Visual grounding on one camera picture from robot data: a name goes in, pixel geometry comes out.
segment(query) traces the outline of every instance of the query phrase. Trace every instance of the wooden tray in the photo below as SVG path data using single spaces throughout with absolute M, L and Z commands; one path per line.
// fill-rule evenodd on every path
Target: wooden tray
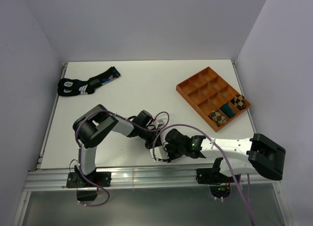
M 237 109 L 231 103 L 231 100 L 235 97 L 235 95 L 240 93 L 210 67 L 205 68 L 187 80 L 179 83 L 176 86 L 176 90 L 216 132 L 237 118 L 251 105 L 251 103 L 246 99 L 246 108 L 242 110 Z M 226 103 L 236 114 L 232 118 L 228 118 L 220 110 L 220 107 Z M 209 117 L 212 110 L 218 110 L 221 115 L 227 119 L 227 122 L 218 126 Z

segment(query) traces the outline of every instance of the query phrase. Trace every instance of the gray wall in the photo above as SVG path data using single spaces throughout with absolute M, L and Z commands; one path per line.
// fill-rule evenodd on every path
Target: gray wall
M 258 132 L 287 149 L 282 186 L 297 225 L 312 225 L 313 0 L 267 0 L 237 68 Z
M 34 168 L 61 64 L 23 0 L 0 0 L 0 224 L 11 225 Z
M 236 59 L 266 0 L 25 0 L 63 61 Z

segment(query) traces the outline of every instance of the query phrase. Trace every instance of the black sock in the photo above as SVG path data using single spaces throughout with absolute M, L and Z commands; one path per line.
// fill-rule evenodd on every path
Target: black sock
M 116 70 L 114 66 L 110 67 L 107 71 L 94 76 L 88 80 L 89 85 L 93 86 L 93 88 L 97 89 L 102 85 L 112 81 L 115 78 L 118 78 L 121 74 Z
M 82 92 L 82 94 L 93 94 L 94 87 L 88 84 L 88 81 L 81 81 L 78 79 L 62 78 L 58 87 L 66 90 L 75 90 Z

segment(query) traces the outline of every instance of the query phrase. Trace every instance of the white tabletop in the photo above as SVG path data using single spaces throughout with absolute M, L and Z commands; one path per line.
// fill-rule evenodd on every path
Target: white tabletop
M 121 77 L 98 88 L 94 94 L 59 97 L 45 146 L 42 169 L 68 168 L 70 161 L 77 159 L 78 150 L 72 125 L 98 104 L 125 117 L 138 115 L 142 110 L 153 116 L 160 111 L 167 111 L 171 116 L 170 125 L 193 125 L 216 138 L 241 139 L 253 136 L 247 111 L 216 133 L 176 91 L 178 83 L 208 66 L 240 91 L 230 60 L 70 62 L 65 78 L 88 80 L 111 66 L 116 67 Z M 189 128 L 177 129 L 188 136 L 198 134 Z M 213 161 L 211 158 L 181 157 L 171 163 L 154 162 L 143 140 L 138 137 L 127 138 L 114 132 L 98 146 L 96 155 L 98 167 L 182 165 Z

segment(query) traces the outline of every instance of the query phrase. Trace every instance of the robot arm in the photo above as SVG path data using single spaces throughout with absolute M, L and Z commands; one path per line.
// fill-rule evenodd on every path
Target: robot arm
M 102 105 L 98 105 L 85 115 L 80 117 L 73 125 L 76 132 L 82 121 L 91 114 L 105 110 Z M 148 128 L 152 116 L 142 111 L 132 120 L 136 125 Z M 155 129 L 163 124 L 162 121 L 154 121 Z M 83 174 L 93 181 L 95 167 L 95 155 L 97 145 L 108 135 L 110 131 L 121 133 L 127 137 L 139 136 L 146 141 L 145 146 L 150 149 L 152 155 L 152 143 L 159 132 L 149 132 L 135 127 L 128 121 L 109 113 L 98 113 L 87 120 L 78 133 L 79 141 L 82 144 L 81 167 Z M 204 136 L 193 136 L 189 138 L 181 134 L 176 129 L 172 129 L 165 137 L 167 144 L 165 148 L 158 138 L 155 146 L 154 160 L 171 162 L 183 155 L 191 158 L 216 158 L 214 169 L 215 177 L 231 177 L 226 161 L 222 158 L 221 152 L 215 147 L 218 144 L 226 153 L 228 160 L 235 172 L 238 174 L 259 173 L 261 176 L 279 181 L 282 179 L 285 160 L 285 149 L 261 134 L 255 134 L 253 138 L 246 139 L 212 139 L 212 142 Z
M 73 124 L 73 129 L 76 132 L 80 124 L 84 119 L 89 117 L 91 114 L 106 110 L 102 105 L 97 105 L 92 110 L 81 116 Z M 162 120 L 154 120 L 148 112 L 145 110 L 141 111 L 138 116 L 135 116 L 132 120 L 136 125 L 148 128 L 154 126 L 158 128 L 163 125 Z M 98 113 L 95 116 L 90 117 L 80 128 L 78 133 L 78 140 L 81 143 L 81 167 L 83 174 L 91 181 L 93 181 L 95 167 L 95 155 L 97 146 L 103 141 L 103 139 L 109 134 L 109 132 L 121 133 L 127 137 L 136 137 L 146 141 L 145 146 L 147 149 L 152 148 L 152 143 L 157 136 L 158 132 L 144 131 L 140 128 L 135 127 L 130 122 L 121 119 L 117 116 L 110 115 L 109 113 Z M 159 138 L 156 142 L 156 146 L 162 146 L 161 139 Z M 75 167 L 75 172 L 80 176 L 80 173 Z
M 172 129 L 165 137 L 167 162 L 186 155 L 191 158 L 215 158 L 214 166 L 219 174 L 231 177 L 226 161 L 214 143 L 226 153 L 228 160 L 238 174 L 255 174 L 275 181 L 283 177 L 286 150 L 262 134 L 254 134 L 246 139 L 215 139 L 204 136 L 184 136 Z

